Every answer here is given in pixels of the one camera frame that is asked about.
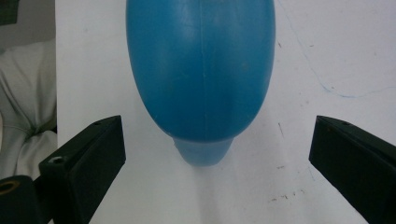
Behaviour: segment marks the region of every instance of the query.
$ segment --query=white cloth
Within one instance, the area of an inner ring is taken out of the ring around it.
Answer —
[[[39,176],[57,148],[55,41],[0,52],[0,179]]]

